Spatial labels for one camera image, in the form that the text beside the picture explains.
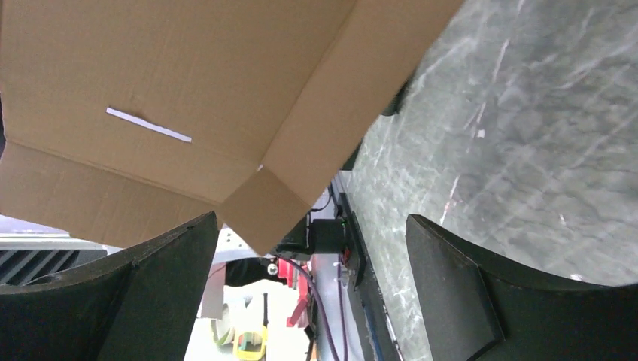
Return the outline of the brown cardboard box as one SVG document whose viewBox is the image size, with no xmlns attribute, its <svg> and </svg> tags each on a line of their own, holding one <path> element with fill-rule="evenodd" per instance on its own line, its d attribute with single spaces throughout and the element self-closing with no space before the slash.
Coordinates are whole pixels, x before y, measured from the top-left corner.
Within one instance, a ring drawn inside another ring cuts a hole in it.
<svg viewBox="0 0 638 361">
<path fill-rule="evenodd" d="M 3 1 L 1 213 L 130 247 L 214 211 L 258 253 L 459 1 Z"/>
</svg>

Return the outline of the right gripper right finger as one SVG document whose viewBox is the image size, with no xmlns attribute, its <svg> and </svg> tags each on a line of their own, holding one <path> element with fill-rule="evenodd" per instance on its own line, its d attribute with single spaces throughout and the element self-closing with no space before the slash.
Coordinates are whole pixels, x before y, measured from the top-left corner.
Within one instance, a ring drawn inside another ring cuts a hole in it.
<svg viewBox="0 0 638 361">
<path fill-rule="evenodd" d="M 434 360 L 635 360 L 637 286 L 576 281 L 419 214 L 406 246 Z"/>
</svg>

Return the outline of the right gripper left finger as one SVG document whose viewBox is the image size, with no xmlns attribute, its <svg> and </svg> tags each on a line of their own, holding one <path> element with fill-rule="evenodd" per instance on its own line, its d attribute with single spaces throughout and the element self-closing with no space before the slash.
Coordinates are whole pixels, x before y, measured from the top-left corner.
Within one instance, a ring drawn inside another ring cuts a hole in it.
<svg viewBox="0 0 638 361">
<path fill-rule="evenodd" d="M 1 288 L 3 360 L 182 360 L 215 255 L 208 212 L 78 267 Z"/>
</svg>

